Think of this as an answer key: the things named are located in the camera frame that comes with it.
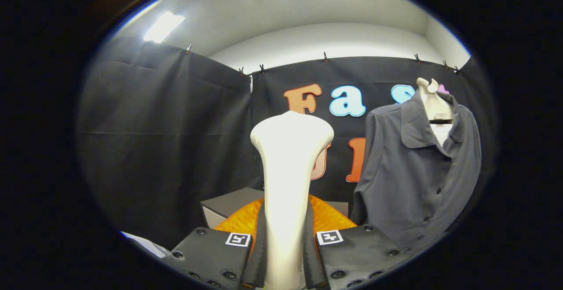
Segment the black fabric panel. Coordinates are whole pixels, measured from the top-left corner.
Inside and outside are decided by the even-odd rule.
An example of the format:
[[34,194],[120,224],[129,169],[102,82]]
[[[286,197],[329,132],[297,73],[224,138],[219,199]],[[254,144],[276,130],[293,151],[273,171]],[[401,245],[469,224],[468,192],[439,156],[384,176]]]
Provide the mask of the black fabric panel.
[[[325,174],[311,181],[310,194],[325,201],[348,202],[349,214],[352,208],[352,193],[356,182],[347,182],[346,176],[352,171],[353,150],[348,142],[353,138],[366,136],[366,116],[374,108],[396,103],[391,88],[397,84],[411,85],[416,90],[416,80],[434,78],[444,84],[446,90],[456,98],[465,93],[458,87],[460,80],[452,69],[444,65],[392,57],[346,57],[306,61],[266,69],[264,74],[255,72],[252,91],[252,126],[274,115],[289,110],[288,100],[283,96],[290,89],[318,84],[322,93],[315,96],[314,115],[327,121],[334,129],[334,141],[327,150]],[[347,115],[338,117],[329,110],[334,98],[332,90],[343,85],[352,85],[362,92],[362,103],[366,112],[359,117]],[[255,150],[257,172],[263,175],[260,155]]]
[[[456,97],[460,105],[472,111],[477,121],[481,136],[483,163],[481,176],[470,202],[462,216],[450,226],[455,227],[465,217],[477,201],[484,184],[494,172],[494,159],[498,156],[498,111],[483,68],[474,58],[461,69],[459,75],[454,69],[431,62],[418,63],[414,59],[391,57],[348,57],[320,59],[266,69],[253,73],[252,126],[274,115],[289,110],[288,100],[283,96],[290,89],[318,84],[322,93],[314,96],[316,110],[306,114],[314,115],[327,121],[334,129],[334,140],[327,150],[326,171],[324,175],[312,180],[310,194],[326,201],[348,202],[349,210],[353,205],[352,192],[356,183],[346,181],[352,171],[353,151],[348,142],[353,138],[366,136],[366,115],[374,108],[394,104],[391,88],[397,84],[410,85],[418,89],[416,80],[422,77],[428,81],[434,78]],[[329,105],[334,98],[333,89],[352,85],[362,92],[362,103],[366,112],[359,117],[347,115],[334,116]],[[262,162],[255,150],[256,172],[263,176]]]
[[259,189],[249,78],[180,48],[119,38],[84,82],[83,174],[115,226],[173,248],[205,226],[199,202]]
[[303,229],[303,272],[308,289],[319,288],[326,282],[322,263],[315,248],[313,225],[313,207],[311,202],[308,202]]

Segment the shirt collar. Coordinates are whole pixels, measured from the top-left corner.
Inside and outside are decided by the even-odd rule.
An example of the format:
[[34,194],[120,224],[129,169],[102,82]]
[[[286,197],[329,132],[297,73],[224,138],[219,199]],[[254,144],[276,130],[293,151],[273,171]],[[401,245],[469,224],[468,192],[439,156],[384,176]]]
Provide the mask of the shirt collar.
[[[436,92],[439,97],[453,106],[454,118],[449,134],[456,142],[463,141],[463,122],[459,115],[459,105],[451,94]],[[436,137],[430,127],[430,120],[417,90],[414,96],[401,105],[401,140],[408,148],[420,148],[436,144]]]

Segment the fabric letter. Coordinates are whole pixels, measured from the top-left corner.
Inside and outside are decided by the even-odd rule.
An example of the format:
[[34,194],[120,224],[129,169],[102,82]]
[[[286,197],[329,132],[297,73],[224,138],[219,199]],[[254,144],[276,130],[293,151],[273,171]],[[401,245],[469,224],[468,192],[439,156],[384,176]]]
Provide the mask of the fabric letter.
[[391,97],[399,104],[412,98],[414,88],[410,85],[398,84],[391,88]]
[[364,151],[366,150],[365,138],[354,138],[348,142],[348,146],[354,150],[354,160],[352,161],[352,172],[346,176],[347,182],[359,182],[364,164]]
[[311,180],[317,180],[324,174],[326,170],[326,150],[328,148],[330,148],[330,144],[328,144],[328,146],[326,146],[318,155],[315,162],[315,168],[313,168],[313,172],[311,173]]
[[287,90],[283,96],[287,98],[289,110],[305,114],[305,108],[308,108],[310,113],[314,112],[316,109],[315,97],[307,95],[303,99],[303,95],[308,93],[319,96],[322,93],[322,90],[318,84],[311,84],[306,87]]
[[364,115],[366,107],[362,105],[362,91],[351,85],[338,87],[330,94],[336,100],[330,102],[330,112],[334,116],[346,116],[348,114],[358,117]]

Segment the orange cushion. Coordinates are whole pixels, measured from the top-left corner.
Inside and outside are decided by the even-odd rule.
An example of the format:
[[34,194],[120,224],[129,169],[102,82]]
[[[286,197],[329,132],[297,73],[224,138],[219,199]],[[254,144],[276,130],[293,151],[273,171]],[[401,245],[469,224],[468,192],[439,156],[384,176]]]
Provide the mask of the orange cushion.
[[[256,239],[258,212],[263,202],[264,198],[260,198],[243,206],[219,224],[215,230],[251,234],[252,245],[250,251],[252,252]],[[318,231],[344,230],[357,226],[354,222],[320,198],[309,194],[309,202],[311,202],[313,209],[313,234],[316,234]]]

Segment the gray shirt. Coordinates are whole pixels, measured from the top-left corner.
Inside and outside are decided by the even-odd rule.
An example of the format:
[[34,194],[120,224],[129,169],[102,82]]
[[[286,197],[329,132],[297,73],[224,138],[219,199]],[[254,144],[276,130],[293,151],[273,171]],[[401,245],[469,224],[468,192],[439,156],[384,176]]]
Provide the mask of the gray shirt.
[[481,167],[481,141],[471,111],[450,94],[453,125],[440,146],[420,91],[366,118],[366,151],[350,219],[374,224],[401,248],[438,238],[467,204]]

